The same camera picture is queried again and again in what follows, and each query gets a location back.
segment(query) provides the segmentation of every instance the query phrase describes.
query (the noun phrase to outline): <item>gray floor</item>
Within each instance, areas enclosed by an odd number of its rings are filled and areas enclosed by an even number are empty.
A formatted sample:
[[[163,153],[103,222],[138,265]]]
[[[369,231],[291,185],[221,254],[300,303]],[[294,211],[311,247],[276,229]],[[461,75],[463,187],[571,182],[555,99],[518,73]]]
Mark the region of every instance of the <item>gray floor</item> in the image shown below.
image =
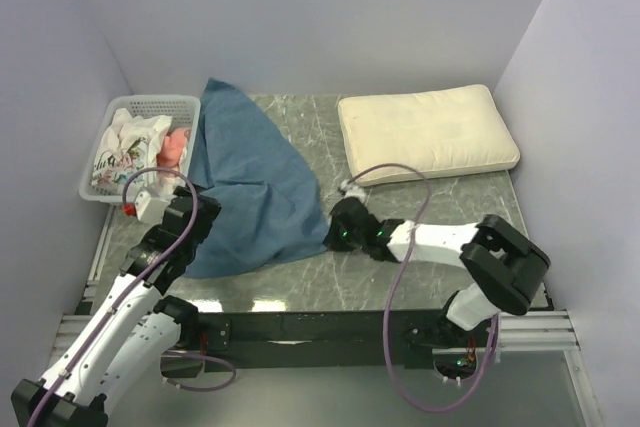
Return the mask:
[[[448,415],[424,414],[394,391],[384,367],[257,369],[210,394],[162,385],[150,369],[120,401],[109,427],[584,427],[562,353],[504,354],[469,402]],[[433,371],[398,373],[421,402],[443,406],[464,390]],[[186,384],[212,386],[227,374]]]
[[[257,96],[255,100],[317,175],[328,214],[340,199],[337,187],[350,176],[337,114],[339,97]],[[424,222],[463,224],[493,213],[525,232],[506,172],[436,179],[431,185],[434,194]],[[424,195],[420,182],[379,186],[370,189],[367,206],[381,218],[407,218],[415,214]],[[118,212],[111,229],[94,305],[104,300],[127,250],[148,227]],[[194,303],[201,312],[379,310],[394,273],[394,264],[374,262],[362,254],[326,253],[238,277],[179,279],[169,293]],[[471,277],[461,269],[415,263],[404,277],[394,307],[437,309],[470,283]],[[533,305],[548,306],[543,289]]]

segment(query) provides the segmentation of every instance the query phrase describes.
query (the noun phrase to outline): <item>white pillow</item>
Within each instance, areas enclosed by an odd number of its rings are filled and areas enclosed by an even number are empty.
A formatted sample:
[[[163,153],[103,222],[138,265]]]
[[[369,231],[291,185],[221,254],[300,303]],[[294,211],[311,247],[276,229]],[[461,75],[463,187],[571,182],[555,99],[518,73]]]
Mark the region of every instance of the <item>white pillow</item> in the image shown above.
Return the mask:
[[[520,152],[489,89],[470,85],[422,94],[349,97],[338,104],[353,175],[377,164],[409,165],[425,176],[507,170]],[[401,169],[374,171],[361,185],[415,180]]]

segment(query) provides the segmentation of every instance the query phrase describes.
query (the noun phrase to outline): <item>gray marble table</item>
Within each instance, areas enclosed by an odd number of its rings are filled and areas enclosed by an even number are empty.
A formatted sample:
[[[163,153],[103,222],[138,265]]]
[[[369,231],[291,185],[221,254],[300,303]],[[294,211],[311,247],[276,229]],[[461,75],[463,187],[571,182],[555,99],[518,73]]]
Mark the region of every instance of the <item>gray marble table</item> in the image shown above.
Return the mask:
[[[338,120],[337,95],[255,96],[304,156],[318,177],[325,212],[340,199],[337,187],[350,176]],[[433,196],[423,222],[464,224],[484,214],[498,214],[525,232],[507,172],[431,181]],[[420,182],[369,189],[367,206],[380,218],[412,217],[425,196]],[[103,262],[94,309],[104,300],[128,249],[148,226],[118,211],[109,226],[110,242]],[[169,293],[198,306],[201,312],[380,310],[397,265],[375,262],[359,254],[327,252],[306,260],[212,280],[179,279]],[[412,263],[398,289],[394,308],[438,309],[456,290],[471,283],[459,268]],[[548,307],[541,288],[534,307]]]

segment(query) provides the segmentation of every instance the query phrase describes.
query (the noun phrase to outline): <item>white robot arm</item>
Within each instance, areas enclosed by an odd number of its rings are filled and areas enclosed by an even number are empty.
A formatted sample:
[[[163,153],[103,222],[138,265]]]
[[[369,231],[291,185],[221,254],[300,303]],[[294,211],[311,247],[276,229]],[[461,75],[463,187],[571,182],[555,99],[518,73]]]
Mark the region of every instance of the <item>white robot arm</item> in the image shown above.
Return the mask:
[[[219,204],[198,196],[196,220],[184,241],[115,308],[114,299],[129,289],[161,254],[168,253],[183,234],[192,215],[193,200],[183,188],[172,199],[143,190],[135,204],[127,208],[131,215],[153,227],[129,251],[106,300],[69,350],[38,382],[23,380],[14,390],[12,403],[20,427],[34,423],[32,412],[45,395],[47,409],[37,419],[39,427],[106,426],[118,400],[152,363],[172,347],[188,344],[199,335],[198,309],[182,299],[164,295],[209,234],[220,212]],[[75,366],[67,367],[76,357]]]
[[[455,226],[379,221],[362,203],[359,189],[354,184],[344,189],[345,198],[331,212],[325,241],[330,250],[362,250],[375,260],[391,262],[402,261],[411,251],[409,261],[453,265],[474,280],[444,306],[441,322],[429,335],[434,347],[452,345],[499,312],[527,313],[550,260],[507,221],[497,215]]]

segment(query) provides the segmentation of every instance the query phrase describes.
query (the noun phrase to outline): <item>white plastic basket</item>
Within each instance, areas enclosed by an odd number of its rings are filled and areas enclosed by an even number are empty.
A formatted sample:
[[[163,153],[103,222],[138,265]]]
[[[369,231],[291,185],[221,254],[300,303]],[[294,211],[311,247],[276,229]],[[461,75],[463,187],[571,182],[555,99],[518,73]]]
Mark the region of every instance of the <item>white plastic basket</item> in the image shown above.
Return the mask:
[[[187,144],[187,155],[184,159],[184,171],[189,171],[191,164],[191,154],[193,153],[193,144],[196,139],[195,131],[198,128],[198,119],[200,117],[200,100],[197,97],[189,95],[130,95],[126,97],[118,97],[113,99],[107,111],[104,114],[102,124],[98,136],[91,149],[91,154],[87,165],[82,173],[80,181],[80,197],[85,200],[104,202],[107,204],[121,204],[122,196],[115,195],[108,190],[95,188],[91,185],[91,175],[93,173],[93,163],[96,158],[96,152],[100,146],[102,134],[107,130],[113,120],[113,114],[116,110],[125,108],[134,117],[140,115],[149,118],[157,115],[170,115],[171,128],[170,131],[178,127],[190,127],[193,131],[189,137]]]

